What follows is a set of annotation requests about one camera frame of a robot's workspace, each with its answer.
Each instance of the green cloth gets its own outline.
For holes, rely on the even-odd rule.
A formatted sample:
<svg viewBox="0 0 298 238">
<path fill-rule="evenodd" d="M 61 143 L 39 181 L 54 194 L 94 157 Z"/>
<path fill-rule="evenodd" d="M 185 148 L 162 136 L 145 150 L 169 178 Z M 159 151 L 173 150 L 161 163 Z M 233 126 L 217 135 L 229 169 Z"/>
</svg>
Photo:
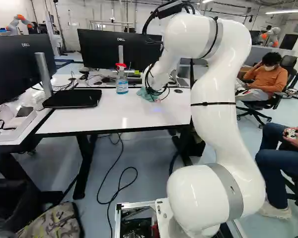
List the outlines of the green cloth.
<svg viewBox="0 0 298 238">
<path fill-rule="evenodd" d="M 137 95 L 141 96 L 142 98 L 146 99 L 149 102 L 154 102 L 159 97 L 159 96 L 150 95 L 149 93 L 147 93 L 145 87 L 142 87 L 141 89 L 139 89 L 138 92 L 137 92 Z"/>
</svg>

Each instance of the spray bottle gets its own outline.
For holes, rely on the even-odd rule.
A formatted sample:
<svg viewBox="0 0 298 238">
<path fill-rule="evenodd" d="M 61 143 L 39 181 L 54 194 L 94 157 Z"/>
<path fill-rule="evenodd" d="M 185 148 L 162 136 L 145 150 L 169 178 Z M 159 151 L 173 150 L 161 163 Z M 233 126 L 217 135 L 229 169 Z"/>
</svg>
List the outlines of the spray bottle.
<svg viewBox="0 0 298 238">
<path fill-rule="evenodd" d="M 117 94 L 128 93 L 128 80 L 125 77 L 125 68 L 127 66 L 124 63 L 116 63 L 118 76 L 116 80 L 116 92 Z"/>
</svg>

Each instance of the desk leg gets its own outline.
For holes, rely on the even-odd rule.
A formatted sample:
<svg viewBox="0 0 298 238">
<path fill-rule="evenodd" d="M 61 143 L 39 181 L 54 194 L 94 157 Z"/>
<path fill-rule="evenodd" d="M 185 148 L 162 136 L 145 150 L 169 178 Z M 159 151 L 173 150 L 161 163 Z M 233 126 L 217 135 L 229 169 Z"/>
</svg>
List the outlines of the desk leg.
<svg viewBox="0 0 298 238">
<path fill-rule="evenodd" d="M 0 153 L 0 173 L 8 180 L 32 181 L 10 153 Z"/>
<path fill-rule="evenodd" d="M 0 153 L 0 173 L 8 180 L 26 180 L 36 185 L 22 168 L 19 162 L 10 153 Z M 57 205 L 63 198 L 62 191 L 41 191 L 40 202 L 41 204 L 53 203 Z"/>
<path fill-rule="evenodd" d="M 85 197 L 85 188 L 90 164 L 93 158 L 95 143 L 97 141 L 97 135 L 91 135 L 90 139 L 87 138 L 87 135 L 77 135 L 76 138 L 83 161 L 77 176 L 77 182 L 73 194 L 74 200 L 83 199 Z"/>
<path fill-rule="evenodd" d="M 185 151 L 185 147 L 187 145 L 188 137 L 190 135 L 190 129 L 189 128 L 184 128 L 181 131 L 180 138 L 178 136 L 173 136 L 172 141 L 177 148 L 177 152 L 173 156 L 171 162 L 170 162 L 170 167 L 169 167 L 169 175 L 171 175 L 172 170 L 173 170 L 173 165 L 177 157 L 180 155 L 182 158 L 182 161 L 184 163 L 184 166 L 190 166 L 193 165 L 189 155 L 187 154 L 187 151 Z"/>
</svg>

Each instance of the bottle cap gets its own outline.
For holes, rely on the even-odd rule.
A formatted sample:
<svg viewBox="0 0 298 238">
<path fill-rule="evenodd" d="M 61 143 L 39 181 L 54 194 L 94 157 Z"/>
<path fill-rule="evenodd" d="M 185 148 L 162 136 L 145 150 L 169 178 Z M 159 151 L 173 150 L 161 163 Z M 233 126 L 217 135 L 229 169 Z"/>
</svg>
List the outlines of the bottle cap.
<svg viewBox="0 0 298 238">
<path fill-rule="evenodd" d="M 117 69 L 119 71 L 124 70 L 127 66 L 124 63 L 116 63 Z"/>
</svg>

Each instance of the monitor stand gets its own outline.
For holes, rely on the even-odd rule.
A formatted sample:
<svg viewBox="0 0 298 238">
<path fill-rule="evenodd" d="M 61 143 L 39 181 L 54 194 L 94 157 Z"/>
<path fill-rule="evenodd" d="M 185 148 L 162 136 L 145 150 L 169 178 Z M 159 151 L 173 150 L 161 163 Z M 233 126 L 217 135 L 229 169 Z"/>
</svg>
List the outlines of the monitor stand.
<svg viewBox="0 0 298 238">
<path fill-rule="evenodd" d="M 39 67 L 40 78 L 43 84 L 43 90 L 46 99 L 50 98 L 53 94 L 50 73 L 48 65 L 46 64 L 45 55 L 43 52 L 34 53 L 37 65 Z"/>
</svg>

